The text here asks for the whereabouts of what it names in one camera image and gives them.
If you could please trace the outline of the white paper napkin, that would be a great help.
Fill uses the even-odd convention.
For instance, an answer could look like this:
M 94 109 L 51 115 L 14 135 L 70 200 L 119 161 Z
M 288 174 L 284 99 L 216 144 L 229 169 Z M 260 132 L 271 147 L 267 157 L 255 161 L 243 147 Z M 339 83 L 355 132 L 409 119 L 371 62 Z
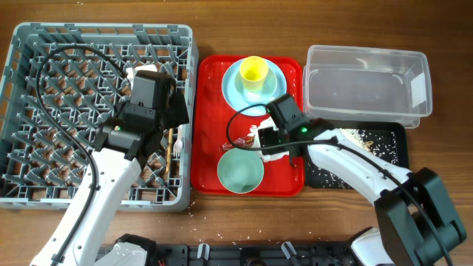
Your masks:
M 278 128 L 275 126 L 275 123 L 273 122 L 273 119 L 271 117 L 263 120 L 258 126 L 252 125 L 250 127 L 250 132 L 247 134 L 248 137 L 253 138 L 253 144 L 251 146 L 252 149 L 259 148 L 260 147 L 260 142 L 259 142 L 259 129 L 264 129 L 264 128 L 272 128 L 273 130 L 277 130 Z M 288 156 L 289 152 L 280 152 L 276 154 L 263 154 L 261 151 L 256 152 L 259 157 L 262 159 L 264 163 L 268 163 L 270 161 L 275 161 L 275 160 L 280 160 L 284 156 Z

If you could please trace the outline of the wooden chopstick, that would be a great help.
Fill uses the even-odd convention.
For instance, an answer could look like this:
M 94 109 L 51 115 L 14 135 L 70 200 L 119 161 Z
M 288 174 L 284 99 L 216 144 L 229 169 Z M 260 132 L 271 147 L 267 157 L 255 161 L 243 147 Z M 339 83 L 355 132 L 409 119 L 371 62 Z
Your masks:
M 170 168 L 171 168 L 171 153 L 172 153 L 172 148 L 173 148 L 173 133 L 174 129 L 170 128 L 169 129 L 169 135 L 168 135 L 168 148 L 166 152 L 166 172 L 169 173 Z

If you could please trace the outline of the white plastic fork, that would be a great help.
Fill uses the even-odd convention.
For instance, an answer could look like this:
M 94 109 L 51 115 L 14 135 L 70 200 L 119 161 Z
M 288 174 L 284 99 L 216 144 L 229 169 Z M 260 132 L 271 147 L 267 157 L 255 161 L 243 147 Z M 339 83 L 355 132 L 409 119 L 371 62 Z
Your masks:
M 173 145 L 173 155 L 176 158 L 180 157 L 181 151 L 183 149 L 183 138 L 184 138 L 183 125 L 178 126 L 177 128 L 177 139 Z

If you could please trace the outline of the red snack wrapper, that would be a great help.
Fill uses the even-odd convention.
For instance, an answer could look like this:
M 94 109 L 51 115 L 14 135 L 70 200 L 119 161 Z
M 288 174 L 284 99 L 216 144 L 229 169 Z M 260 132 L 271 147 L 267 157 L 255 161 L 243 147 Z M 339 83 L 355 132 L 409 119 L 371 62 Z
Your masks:
M 252 135 L 239 137 L 238 139 L 234 140 L 234 143 L 236 144 L 236 146 L 241 146 L 245 148 L 251 148 L 254 145 L 254 142 L 255 142 L 255 137 Z M 231 143 L 224 143 L 220 146 L 220 151 L 226 152 L 233 148 L 234 146 Z

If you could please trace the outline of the green bowl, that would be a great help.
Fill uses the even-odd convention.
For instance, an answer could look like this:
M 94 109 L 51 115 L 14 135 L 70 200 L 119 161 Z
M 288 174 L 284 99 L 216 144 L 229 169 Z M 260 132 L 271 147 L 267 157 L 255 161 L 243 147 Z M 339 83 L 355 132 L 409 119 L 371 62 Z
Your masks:
M 255 151 L 230 149 L 217 165 L 219 182 L 234 194 L 254 191 L 262 183 L 264 173 L 262 159 Z

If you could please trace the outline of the yellow plastic cup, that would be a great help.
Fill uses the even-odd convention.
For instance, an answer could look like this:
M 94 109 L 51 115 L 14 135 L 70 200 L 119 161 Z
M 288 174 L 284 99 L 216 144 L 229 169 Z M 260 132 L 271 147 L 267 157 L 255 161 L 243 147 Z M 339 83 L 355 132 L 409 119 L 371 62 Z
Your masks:
M 258 92 L 262 89 L 268 72 L 268 63 L 259 56 L 244 58 L 239 66 L 243 87 L 249 92 Z

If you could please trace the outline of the rice and food scraps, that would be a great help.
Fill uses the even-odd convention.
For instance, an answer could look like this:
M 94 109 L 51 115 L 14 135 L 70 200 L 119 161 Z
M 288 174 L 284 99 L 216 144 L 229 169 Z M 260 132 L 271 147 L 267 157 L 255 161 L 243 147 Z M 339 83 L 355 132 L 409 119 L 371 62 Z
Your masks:
M 386 130 L 339 129 L 354 144 L 367 150 L 376 157 L 392 164 L 399 163 L 395 133 Z M 305 185 L 311 188 L 352 189 L 345 181 L 332 172 L 313 165 L 305 164 Z

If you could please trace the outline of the light blue bowl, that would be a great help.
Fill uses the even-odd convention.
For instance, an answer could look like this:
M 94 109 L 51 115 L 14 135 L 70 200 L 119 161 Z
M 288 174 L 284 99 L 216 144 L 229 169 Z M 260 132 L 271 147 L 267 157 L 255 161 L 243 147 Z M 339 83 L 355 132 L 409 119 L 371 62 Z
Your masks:
M 238 72 L 235 77 L 234 85 L 240 97 L 249 103 L 263 103 L 273 99 L 277 89 L 277 79 L 272 69 L 268 70 L 262 88 L 258 92 L 249 92 L 244 88 L 242 77 Z

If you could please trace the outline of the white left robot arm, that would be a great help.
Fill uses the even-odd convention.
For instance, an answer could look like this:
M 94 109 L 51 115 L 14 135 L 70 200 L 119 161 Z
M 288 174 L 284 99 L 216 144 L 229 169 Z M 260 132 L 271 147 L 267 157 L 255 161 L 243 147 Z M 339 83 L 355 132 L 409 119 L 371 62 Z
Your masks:
M 164 131 L 189 122 L 173 78 L 155 66 L 128 68 L 126 73 L 131 97 L 96 128 L 92 161 L 33 265 L 93 265 L 125 193 L 160 150 Z

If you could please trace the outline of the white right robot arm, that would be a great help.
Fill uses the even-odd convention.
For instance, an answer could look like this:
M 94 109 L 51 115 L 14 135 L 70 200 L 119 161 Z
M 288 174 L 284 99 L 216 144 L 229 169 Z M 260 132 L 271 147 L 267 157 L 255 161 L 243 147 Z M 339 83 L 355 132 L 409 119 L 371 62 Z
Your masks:
M 450 263 L 466 229 L 442 179 L 391 164 L 348 140 L 331 123 L 311 120 L 291 95 L 265 104 L 273 125 L 262 130 L 263 154 L 288 152 L 342 179 L 375 208 L 379 238 L 395 265 Z

